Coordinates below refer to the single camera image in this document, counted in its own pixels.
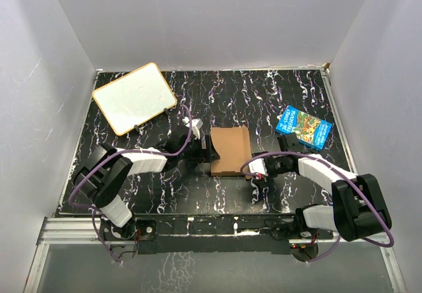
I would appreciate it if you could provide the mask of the brown cardboard paper box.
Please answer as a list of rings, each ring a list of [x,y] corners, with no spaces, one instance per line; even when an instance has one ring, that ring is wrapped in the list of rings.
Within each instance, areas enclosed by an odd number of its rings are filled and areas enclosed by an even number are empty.
[[[212,176],[243,176],[242,165],[252,158],[249,130],[241,127],[212,127],[212,144],[220,159],[210,166]]]

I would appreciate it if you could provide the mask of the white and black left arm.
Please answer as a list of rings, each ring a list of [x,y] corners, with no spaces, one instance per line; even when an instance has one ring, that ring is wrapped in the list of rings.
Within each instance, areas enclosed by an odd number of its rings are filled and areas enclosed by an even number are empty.
[[[160,140],[143,153],[132,152],[110,158],[120,151],[108,143],[98,146],[78,167],[73,185],[76,187],[83,182],[79,191],[110,221],[112,233],[122,240],[132,238],[136,232],[133,212],[119,196],[128,176],[167,172],[181,160],[198,165],[220,159],[210,135],[200,139],[183,128],[178,128],[168,139]]]

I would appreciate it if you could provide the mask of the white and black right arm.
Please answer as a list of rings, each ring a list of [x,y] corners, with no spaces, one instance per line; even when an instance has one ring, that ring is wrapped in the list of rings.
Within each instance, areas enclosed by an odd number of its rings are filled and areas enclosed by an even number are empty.
[[[368,239],[389,233],[392,219],[372,174],[355,174],[325,160],[320,154],[306,154],[294,134],[278,137],[281,153],[263,158],[264,175],[274,178],[294,172],[307,178],[332,197],[331,205],[308,205],[295,211],[294,230],[302,238],[317,229],[337,232],[346,241]]]

